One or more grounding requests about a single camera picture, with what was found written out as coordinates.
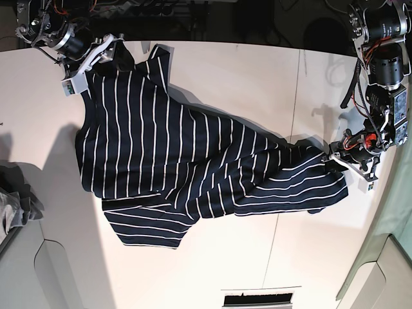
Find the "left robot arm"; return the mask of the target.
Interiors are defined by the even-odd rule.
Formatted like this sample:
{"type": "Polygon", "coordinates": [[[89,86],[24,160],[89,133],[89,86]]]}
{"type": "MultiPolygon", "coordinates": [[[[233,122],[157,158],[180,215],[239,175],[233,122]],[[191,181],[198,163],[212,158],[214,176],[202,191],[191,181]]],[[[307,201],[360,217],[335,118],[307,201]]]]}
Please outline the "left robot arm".
{"type": "Polygon", "coordinates": [[[348,17],[357,62],[341,108],[360,98],[355,108],[364,127],[357,133],[347,129],[329,145],[323,162],[332,173],[351,169],[373,182],[381,154],[407,142],[407,89],[402,82],[411,74],[406,45],[411,16],[404,1],[352,1],[348,17]]]}

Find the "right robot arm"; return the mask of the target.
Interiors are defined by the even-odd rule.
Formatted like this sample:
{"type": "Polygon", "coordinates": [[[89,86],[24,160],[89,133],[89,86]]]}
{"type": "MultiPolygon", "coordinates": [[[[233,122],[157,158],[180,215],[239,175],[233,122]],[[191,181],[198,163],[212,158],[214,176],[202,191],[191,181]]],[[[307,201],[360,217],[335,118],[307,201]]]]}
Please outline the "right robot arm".
{"type": "Polygon", "coordinates": [[[108,76],[113,70],[133,70],[135,61],[122,34],[98,36],[91,26],[100,1],[18,1],[16,36],[39,49],[45,45],[58,54],[49,56],[65,77],[87,71],[108,76]]]}

